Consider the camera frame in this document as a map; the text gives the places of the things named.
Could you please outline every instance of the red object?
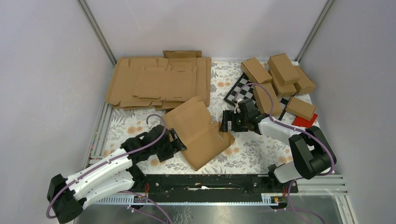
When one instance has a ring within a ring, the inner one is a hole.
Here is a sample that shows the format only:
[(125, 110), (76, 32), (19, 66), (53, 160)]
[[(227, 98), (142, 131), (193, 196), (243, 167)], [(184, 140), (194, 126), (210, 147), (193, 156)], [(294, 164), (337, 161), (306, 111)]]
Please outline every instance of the red object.
[(308, 128), (313, 125), (313, 123), (315, 122), (317, 117), (318, 117), (318, 115), (315, 113), (313, 114), (313, 117), (311, 120), (305, 120), (304, 118), (297, 116), (296, 119), (294, 119), (292, 125)]

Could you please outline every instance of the black and white checkerboard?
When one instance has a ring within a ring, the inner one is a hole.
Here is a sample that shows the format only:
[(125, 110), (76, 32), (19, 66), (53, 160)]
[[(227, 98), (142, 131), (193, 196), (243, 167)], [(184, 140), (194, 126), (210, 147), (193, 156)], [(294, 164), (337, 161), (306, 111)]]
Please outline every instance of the black and white checkerboard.
[[(233, 99), (237, 93), (237, 91), (245, 84), (251, 83), (249, 78), (245, 73), (241, 75), (241, 77), (236, 81), (235, 85), (231, 88), (231, 90), (227, 93), (226, 97), (224, 97), (224, 101), (229, 103), (232, 106), (235, 106), (236, 103), (233, 102)], [(257, 107), (255, 96), (253, 95), (253, 87), (252, 86), (245, 86), (239, 93), (238, 98), (242, 99), (252, 99)], [(284, 114), (286, 113), (285, 107), (289, 103), (290, 97), (278, 98), (279, 102), (281, 103), (281, 107), (283, 109), (281, 115), (277, 118), (278, 120), (282, 120)]]

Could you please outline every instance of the wall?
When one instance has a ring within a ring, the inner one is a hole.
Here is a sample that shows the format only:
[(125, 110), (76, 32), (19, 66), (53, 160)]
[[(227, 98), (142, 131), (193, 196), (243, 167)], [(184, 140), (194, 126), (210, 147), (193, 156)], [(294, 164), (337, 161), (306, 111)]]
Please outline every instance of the wall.
[(336, 1), (302, 59), (360, 224), (396, 218), (395, 11), (392, 0)]
[(50, 179), (83, 168), (112, 65), (76, 1), (0, 11), (0, 223), (57, 223)]
[(326, 0), (87, 0), (114, 55), (200, 49), (214, 60), (302, 48)]

